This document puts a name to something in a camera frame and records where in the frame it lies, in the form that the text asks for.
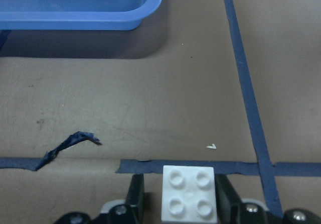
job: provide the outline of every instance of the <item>white lego brick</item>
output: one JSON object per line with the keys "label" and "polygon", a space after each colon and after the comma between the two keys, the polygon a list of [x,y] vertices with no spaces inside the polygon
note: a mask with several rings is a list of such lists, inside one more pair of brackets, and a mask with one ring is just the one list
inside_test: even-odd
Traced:
{"label": "white lego brick", "polygon": [[217,223],[212,167],[164,166],[162,222]]}

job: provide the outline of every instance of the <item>stain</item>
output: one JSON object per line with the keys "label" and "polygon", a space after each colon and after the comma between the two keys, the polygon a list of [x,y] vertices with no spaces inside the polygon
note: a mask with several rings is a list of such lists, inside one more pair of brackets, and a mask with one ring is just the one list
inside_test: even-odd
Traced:
{"label": "stain", "polygon": [[39,119],[36,121],[36,123],[39,124],[39,130],[41,130],[45,123],[45,119]]}

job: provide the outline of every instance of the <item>lego stud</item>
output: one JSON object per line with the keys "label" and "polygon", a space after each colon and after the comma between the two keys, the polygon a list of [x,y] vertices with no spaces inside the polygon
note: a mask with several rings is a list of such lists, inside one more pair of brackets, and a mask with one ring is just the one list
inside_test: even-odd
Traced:
{"label": "lego stud", "polygon": [[184,185],[184,177],[181,171],[173,170],[170,174],[170,184],[174,188],[180,188]]}
{"label": "lego stud", "polygon": [[205,189],[210,186],[211,178],[208,173],[199,171],[196,174],[196,184],[199,188]]}
{"label": "lego stud", "polygon": [[169,201],[169,212],[173,216],[182,215],[184,213],[184,204],[183,204],[183,202],[178,198],[174,198],[174,199],[170,200]]}
{"label": "lego stud", "polygon": [[208,200],[201,199],[197,202],[196,210],[201,217],[209,218],[212,215],[213,206]]}

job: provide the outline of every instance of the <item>silver screw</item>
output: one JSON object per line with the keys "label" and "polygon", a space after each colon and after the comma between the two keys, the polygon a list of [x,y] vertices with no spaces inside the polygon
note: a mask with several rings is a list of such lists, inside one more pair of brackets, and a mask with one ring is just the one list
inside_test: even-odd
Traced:
{"label": "silver screw", "polygon": [[70,218],[70,224],[80,224],[83,222],[81,215],[76,215]]}
{"label": "silver screw", "polygon": [[306,220],[306,216],[302,211],[295,210],[293,212],[293,219],[305,221]]}
{"label": "silver screw", "polygon": [[124,205],[119,205],[116,207],[115,212],[117,215],[123,215],[127,212],[127,208]]}
{"label": "silver screw", "polygon": [[248,203],[248,204],[246,204],[246,210],[248,212],[257,213],[259,211],[259,208],[255,204]]}

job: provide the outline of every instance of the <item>blue plastic bin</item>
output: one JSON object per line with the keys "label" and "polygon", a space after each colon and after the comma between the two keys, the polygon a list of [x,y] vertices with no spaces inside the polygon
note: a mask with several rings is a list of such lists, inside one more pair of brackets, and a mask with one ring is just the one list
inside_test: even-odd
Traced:
{"label": "blue plastic bin", "polygon": [[2,30],[131,30],[162,0],[0,0]]}

